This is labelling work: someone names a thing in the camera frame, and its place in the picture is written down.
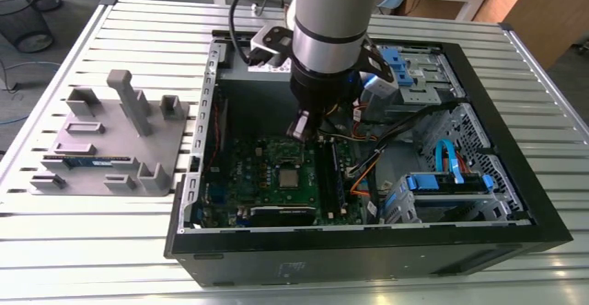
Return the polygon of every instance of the gray fixture block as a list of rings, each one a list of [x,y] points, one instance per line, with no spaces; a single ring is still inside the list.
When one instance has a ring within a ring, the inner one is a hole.
[[[137,102],[141,107],[141,110],[144,111],[145,115],[149,116],[151,115],[151,107],[149,107],[148,99],[145,98],[144,91],[143,90],[133,90],[133,92],[137,95]]]
[[[137,188],[129,175],[107,174],[104,178],[104,185],[113,193],[132,191]]]
[[[177,96],[164,95],[159,102],[159,109],[163,112],[164,120],[184,120],[187,118]]]
[[[103,134],[104,126],[100,122],[68,122],[65,131],[76,135]]]
[[[169,187],[164,189],[148,189],[137,178],[140,163],[144,162],[152,169],[157,163],[161,164],[163,170],[171,177],[169,186],[172,185],[172,173],[176,168],[177,151],[183,141],[183,133],[187,126],[187,120],[164,120],[161,110],[159,108],[160,99],[148,101],[151,113],[148,117],[149,124],[153,128],[153,134],[147,137],[137,136],[133,124],[127,121],[123,109],[119,106],[119,99],[104,99],[101,104],[91,105],[95,115],[92,119],[77,117],[69,113],[60,129],[53,145],[56,143],[84,144],[92,143],[97,148],[97,154],[101,157],[113,157],[109,161],[101,159],[103,164],[89,164],[76,166],[67,169],[59,159],[45,164],[47,168],[57,173],[67,180],[64,189],[37,190],[31,187],[31,193],[36,195],[59,195],[59,196],[148,196],[159,197],[169,194]],[[189,104],[181,102],[183,110],[189,109]],[[103,134],[71,134],[65,130],[68,123],[80,121],[100,122],[105,127]],[[115,157],[131,157],[129,161],[115,159]],[[105,175],[124,174],[129,175],[136,184],[132,191],[120,191],[113,193],[104,185]]]
[[[96,151],[96,147],[89,143],[57,143],[53,148],[57,155],[93,155]]]
[[[60,190],[65,188],[65,180],[55,173],[44,173],[33,175],[31,179],[31,184],[39,190]]]
[[[111,165],[119,172],[135,172],[139,169],[139,160],[136,157],[129,161],[112,160]]]
[[[92,117],[92,105],[100,104],[92,89],[73,89],[65,103],[72,113],[79,117]]]
[[[132,75],[128,70],[113,69],[108,74],[107,84],[117,91],[125,115],[136,127],[139,136],[147,137],[153,133],[153,129],[149,125],[148,116],[145,115],[144,108],[137,101],[137,96],[132,89],[131,78]]]
[[[156,171],[152,172],[148,169],[148,165],[141,162],[139,167],[137,179],[147,189],[165,189],[169,187],[169,176],[165,174],[163,165],[157,163]]]
[[[69,170],[69,165],[64,160],[44,159],[40,164],[45,166],[48,170]]]

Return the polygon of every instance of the yellow wire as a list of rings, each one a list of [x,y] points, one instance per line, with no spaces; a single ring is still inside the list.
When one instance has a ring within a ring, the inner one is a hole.
[[[332,110],[328,112],[328,114],[325,114],[325,116],[329,116],[335,112],[335,110],[337,110],[337,106],[339,106],[339,104],[333,105]]]

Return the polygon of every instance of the blue cable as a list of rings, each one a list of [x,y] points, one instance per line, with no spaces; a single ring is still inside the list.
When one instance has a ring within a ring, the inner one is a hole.
[[[460,174],[457,152],[453,149],[453,144],[448,139],[440,139],[439,143],[436,144],[436,172],[444,172],[444,163],[443,163],[444,147],[448,150],[448,161],[451,164],[451,171],[453,173],[453,177],[456,179],[457,184],[463,184],[464,178],[463,175]]]
[[[25,117],[21,117],[20,119],[16,119],[16,120],[3,121],[3,122],[0,122],[0,126],[3,126],[5,124],[13,124],[15,122],[19,122],[27,118],[28,118],[28,115]]]

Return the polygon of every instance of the silver metal frame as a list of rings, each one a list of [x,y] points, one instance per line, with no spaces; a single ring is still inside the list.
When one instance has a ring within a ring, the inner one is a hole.
[[[548,76],[546,72],[544,71],[542,66],[537,63],[535,57],[532,56],[529,49],[525,47],[516,32],[511,31],[511,30],[505,30],[505,36],[508,36],[508,39],[511,40],[512,44],[520,50],[520,53],[524,56],[525,63],[531,66],[532,72],[537,76],[540,83],[546,88],[546,93],[550,94],[550,97],[554,99],[556,103],[565,110],[565,115],[572,120],[574,120],[574,124],[577,126],[576,130],[578,130],[580,133],[582,134],[582,137],[585,138],[585,144],[589,144],[589,126],[588,126],[588,124],[585,123],[585,121],[582,121],[581,116],[574,111],[573,107],[570,106],[569,101],[566,100],[566,97],[562,95],[562,92],[558,90],[558,87],[554,85],[554,82],[552,81],[550,77]]]
[[[108,58],[108,65],[117,67],[129,62],[151,62],[152,69],[145,69],[148,75],[133,77],[141,79],[147,95],[173,88],[180,100],[192,102],[189,116],[196,116],[204,54],[209,49],[208,33],[212,29],[227,30],[227,13],[228,6],[148,0],[119,0],[113,10],[100,6],[95,12],[0,163],[0,211],[4,213],[0,219],[0,299],[56,304],[65,301],[136,304],[155,300],[169,304],[415,305],[424,299],[435,299],[441,305],[471,304],[473,299],[481,305],[496,305],[503,299],[529,304],[582,304],[589,298],[589,145],[582,144],[588,133],[570,116],[562,115],[569,115],[565,107],[561,108],[568,104],[561,101],[554,104],[545,84],[537,81],[537,77],[542,79],[546,74],[540,68],[531,71],[533,58],[511,42],[496,24],[376,15],[368,32],[375,38],[447,41],[463,46],[572,230],[574,241],[549,252],[519,256],[468,277],[203,288],[180,265],[163,257],[172,196],[129,199],[5,193],[7,189],[21,188],[21,184],[28,183],[31,172],[19,168],[36,166],[37,155],[31,147],[53,139],[52,134],[40,134],[44,125],[39,120],[47,120],[44,113],[64,110],[59,98],[67,96],[68,85],[75,84],[75,79],[83,81],[77,84],[95,85],[101,81],[96,71],[81,73],[88,72],[88,62],[81,58],[92,63]],[[256,31],[268,21],[283,19],[280,10],[272,8],[267,8],[263,18],[253,16],[247,7],[239,7],[236,13],[237,30]],[[103,17],[108,20],[97,26]],[[121,56],[131,52],[140,60],[123,60]],[[189,56],[193,60],[191,73],[171,75],[167,66],[175,62],[171,55],[184,59]],[[532,140],[538,137],[545,137],[544,141]],[[191,147],[192,138],[187,136],[181,149],[191,150]],[[179,168],[189,165],[188,156],[179,154]]]

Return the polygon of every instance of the orange wire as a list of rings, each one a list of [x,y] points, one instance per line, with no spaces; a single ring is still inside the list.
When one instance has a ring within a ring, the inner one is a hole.
[[[379,162],[379,159],[380,159],[380,156],[376,158],[375,162],[371,164],[371,166],[367,168],[367,170],[361,174],[359,180],[356,181],[356,183],[353,184],[352,188],[349,189],[351,193],[356,192],[356,188],[359,187],[359,184],[360,184],[361,180],[367,177],[367,174],[371,171],[371,169],[375,167],[376,163]]]
[[[359,127],[360,127],[360,122],[356,122],[355,125],[353,125],[353,129],[352,129],[352,138],[356,138],[356,139],[367,139],[367,136],[361,136],[361,135],[357,134],[356,131],[357,131]],[[375,136],[375,135],[371,135],[371,139],[372,139],[373,141],[376,141],[376,140],[379,140],[379,137]]]
[[[471,167],[469,165],[467,165],[467,162],[464,161],[463,156],[460,155],[460,153],[457,152],[457,158],[459,158],[459,162],[463,165],[463,169],[465,172],[471,172]]]
[[[353,195],[357,195],[357,196],[369,196],[371,194],[369,193],[367,193],[365,191],[352,191],[351,192]]]

